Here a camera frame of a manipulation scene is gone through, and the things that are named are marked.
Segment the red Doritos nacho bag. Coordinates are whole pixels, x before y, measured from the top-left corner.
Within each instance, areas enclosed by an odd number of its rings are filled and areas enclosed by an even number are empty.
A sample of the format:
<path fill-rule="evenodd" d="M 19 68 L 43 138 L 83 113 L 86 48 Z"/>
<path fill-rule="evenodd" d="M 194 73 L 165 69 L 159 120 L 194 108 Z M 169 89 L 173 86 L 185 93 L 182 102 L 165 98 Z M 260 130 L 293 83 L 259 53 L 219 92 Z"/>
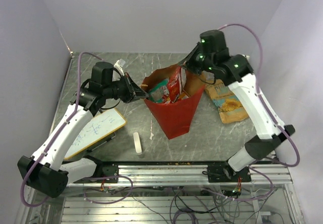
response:
<path fill-rule="evenodd" d="M 174 103 L 181 95 L 186 84 L 186 70 L 180 66 L 176 67 L 167 83 L 170 102 Z"/>

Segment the red paper bag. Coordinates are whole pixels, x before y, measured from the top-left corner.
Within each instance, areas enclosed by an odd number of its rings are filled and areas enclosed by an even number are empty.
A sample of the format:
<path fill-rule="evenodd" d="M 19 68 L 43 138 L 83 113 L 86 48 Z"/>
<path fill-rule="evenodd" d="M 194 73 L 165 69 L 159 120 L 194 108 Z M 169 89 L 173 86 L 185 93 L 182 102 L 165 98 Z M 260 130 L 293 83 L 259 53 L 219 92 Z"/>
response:
<path fill-rule="evenodd" d="M 168 139 L 173 139 L 189 132 L 193 116 L 204 91 L 203 82 L 191 72 L 186 72 L 187 82 L 184 90 L 189 97 L 175 103 L 144 102 L 159 123 Z"/>

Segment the gold teal chips bag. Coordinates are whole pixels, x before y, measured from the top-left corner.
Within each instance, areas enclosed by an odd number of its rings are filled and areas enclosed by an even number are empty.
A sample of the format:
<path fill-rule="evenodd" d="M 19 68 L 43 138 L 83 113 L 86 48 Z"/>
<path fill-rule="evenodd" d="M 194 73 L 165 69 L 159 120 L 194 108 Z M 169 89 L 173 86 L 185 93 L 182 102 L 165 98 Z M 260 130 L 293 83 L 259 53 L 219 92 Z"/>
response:
<path fill-rule="evenodd" d="M 222 80 L 217 79 L 213 84 L 214 75 L 208 72 L 203 72 L 203 79 L 206 82 L 205 92 L 218 109 L 222 123 L 229 124 L 249 118 L 240 100 Z"/>

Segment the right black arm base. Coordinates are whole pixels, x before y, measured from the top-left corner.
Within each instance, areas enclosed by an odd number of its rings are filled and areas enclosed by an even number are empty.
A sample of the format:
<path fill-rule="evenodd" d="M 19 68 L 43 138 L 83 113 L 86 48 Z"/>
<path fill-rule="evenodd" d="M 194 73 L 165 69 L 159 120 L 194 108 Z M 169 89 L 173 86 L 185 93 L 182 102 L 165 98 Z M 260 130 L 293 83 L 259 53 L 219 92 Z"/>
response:
<path fill-rule="evenodd" d="M 209 183 L 232 182 L 251 182 L 251 174 L 248 167 L 243 168 L 239 172 L 232 172 L 224 162 L 215 162 L 208 165 L 206 170 L 202 172 L 206 175 Z"/>

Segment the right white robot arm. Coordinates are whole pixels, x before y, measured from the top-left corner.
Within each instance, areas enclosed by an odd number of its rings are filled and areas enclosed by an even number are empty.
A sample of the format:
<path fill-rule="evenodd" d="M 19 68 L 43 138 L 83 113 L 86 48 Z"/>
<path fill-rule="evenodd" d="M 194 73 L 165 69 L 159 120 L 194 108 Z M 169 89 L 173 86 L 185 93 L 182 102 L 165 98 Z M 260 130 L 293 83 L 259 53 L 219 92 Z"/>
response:
<path fill-rule="evenodd" d="M 179 62 L 191 73 L 201 75 L 203 71 L 222 80 L 241 102 L 256 130 L 256 136 L 231 156 L 223 168 L 223 177 L 234 181 L 246 166 L 267 157 L 294 133 L 293 125 L 286 125 L 268 103 L 257 86 L 256 75 L 247 57 L 230 55 L 225 35 L 219 30 L 208 30 L 200 34 L 200 41 Z"/>

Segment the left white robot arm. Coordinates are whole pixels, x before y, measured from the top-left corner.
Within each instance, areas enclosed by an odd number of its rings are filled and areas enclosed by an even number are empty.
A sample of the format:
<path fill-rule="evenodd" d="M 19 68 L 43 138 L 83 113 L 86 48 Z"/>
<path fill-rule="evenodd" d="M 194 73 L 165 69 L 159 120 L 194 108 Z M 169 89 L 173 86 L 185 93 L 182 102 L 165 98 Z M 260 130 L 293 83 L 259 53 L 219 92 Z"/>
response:
<path fill-rule="evenodd" d="M 25 186 L 56 198 L 69 183 L 81 179 L 98 182 L 102 178 L 101 160 L 91 156 L 67 164 L 63 160 L 81 130 L 105 106 L 106 100 L 119 99 L 131 103 L 149 97 L 127 72 L 119 74 L 116 81 L 113 80 L 114 73 L 119 71 L 113 64 L 97 62 L 92 68 L 91 77 L 80 85 L 66 115 L 48 139 L 31 157 L 22 156 L 19 159 L 17 166 L 23 178 L 20 188 L 22 200 Z"/>

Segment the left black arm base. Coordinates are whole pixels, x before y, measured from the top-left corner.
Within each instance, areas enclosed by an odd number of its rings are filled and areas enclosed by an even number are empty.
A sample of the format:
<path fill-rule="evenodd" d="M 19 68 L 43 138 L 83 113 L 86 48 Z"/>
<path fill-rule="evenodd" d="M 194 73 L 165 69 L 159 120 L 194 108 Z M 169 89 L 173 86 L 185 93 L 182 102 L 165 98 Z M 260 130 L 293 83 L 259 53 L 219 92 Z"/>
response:
<path fill-rule="evenodd" d="M 87 177 L 84 179 L 80 179 L 75 183 L 98 183 L 104 181 L 105 183 L 117 183 L 118 178 L 115 176 L 119 175 L 119 168 L 116 165 L 105 165 L 102 167 L 100 172 L 94 173 L 92 177 Z"/>

